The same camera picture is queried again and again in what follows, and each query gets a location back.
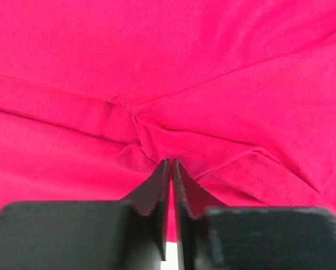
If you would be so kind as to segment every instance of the pink cloth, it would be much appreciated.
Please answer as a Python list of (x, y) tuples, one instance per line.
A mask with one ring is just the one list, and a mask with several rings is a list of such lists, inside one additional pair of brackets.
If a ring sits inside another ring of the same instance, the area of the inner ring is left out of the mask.
[(336, 0), (0, 2), (0, 207), (119, 199), (164, 158), (336, 214)]

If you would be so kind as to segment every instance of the white surface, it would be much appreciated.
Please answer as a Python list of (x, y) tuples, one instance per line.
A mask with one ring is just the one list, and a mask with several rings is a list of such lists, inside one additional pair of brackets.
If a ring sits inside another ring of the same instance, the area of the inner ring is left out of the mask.
[(161, 270), (178, 270), (177, 244), (167, 243), (167, 261), (161, 263)]

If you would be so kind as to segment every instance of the stitching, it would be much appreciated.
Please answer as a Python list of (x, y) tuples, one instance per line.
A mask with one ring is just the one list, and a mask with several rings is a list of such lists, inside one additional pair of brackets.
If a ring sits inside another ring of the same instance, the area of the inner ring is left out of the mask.
[(231, 165), (235, 166), (237, 169), (241, 170), (243, 173), (245, 173), (246, 175), (252, 177), (253, 179), (257, 180), (258, 182), (260, 182), (262, 185), (266, 186), (267, 188), (269, 188), (270, 190), (272, 190), (272, 192), (274, 192), (275, 194), (277, 194), (279, 197), (281, 197), (283, 200), (287, 201), (290, 205), (293, 205), (287, 198), (283, 197), (281, 194), (277, 193), (275, 190), (273, 190), (270, 186), (268, 186), (266, 183), (264, 183), (262, 180), (259, 180), (258, 178), (256, 178), (255, 176), (251, 175), (250, 173), (248, 173), (246, 170), (243, 170), (242, 168), (238, 167), (237, 165), (233, 164), (231, 162)]
[(184, 154), (184, 153), (187, 153), (187, 152), (190, 152), (190, 151), (194, 151), (194, 150), (200, 148), (201, 146), (205, 145), (207, 142), (210, 142), (211, 140), (212, 140), (212, 138), (207, 139), (207, 140), (205, 140), (204, 142), (202, 142), (200, 145), (196, 146), (196, 147), (193, 148), (193, 149), (189, 149), (189, 150), (186, 150), (186, 151), (182, 151), (181, 153), (177, 154), (176, 157), (179, 157), (181, 154)]
[(250, 167), (252, 167), (254, 170), (256, 170), (257, 172), (260, 172), (263, 176), (265, 176), (267, 179), (270, 179), (273, 181), (273, 183), (275, 183), (276, 185), (278, 185), (279, 187), (281, 187), (283, 190), (285, 190), (287, 193), (289, 193), (290, 195), (292, 195), (296, 200), (298, 200), (299, 202), (301, 202), (303, 205), (305, 205), (305, 203), (299, 199), (298, 197), (296, 197), (294, 194), (292, 194), (289, 190), (287, 190), (285, 187), (283, 187), (281, 184), (279, 184), (277, 181), (275, 181), (274, 179), (272, 179), (271, 177), (269, 177), (268, 175), (265, 175), (261, 170), (257, 169), (256, 167), (254, 167), (253, 165), (247, 163), (246, 161), (239, 159), (239, 161), (249, 165)]
[(210, 152), (213, 151), (214, 149), (217, 149), (217, 148), (218, 148), (219, 146), (221, 146), (223, 143), (225, 143), (225, 142), (220, 143), (219, 145), (217, 145), (216, 147), (212, 148), (212, 149), (209, 150), (208, 152), (205, 152), (204, 154), (197, 154), (197, 155), (195, 155), (195, 156), (192, 156), (190, 159), (186, 159), (186, 160), (182, 161), (182, 163), (184, 163), (184, 162), (188, 162), (188, 161), (194, 159), (194, 158), (197, 157), (197, 156), (204, 156), (204, 155), (207, 155), (208, 153), (210, 153)]

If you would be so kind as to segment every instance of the garment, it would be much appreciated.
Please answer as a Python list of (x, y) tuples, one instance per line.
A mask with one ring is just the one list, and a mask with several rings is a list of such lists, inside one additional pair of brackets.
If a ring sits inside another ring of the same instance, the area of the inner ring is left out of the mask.
[(336, 0), (0, 2), (0, 207), (119, 199), (164, 158), (336, 214)]

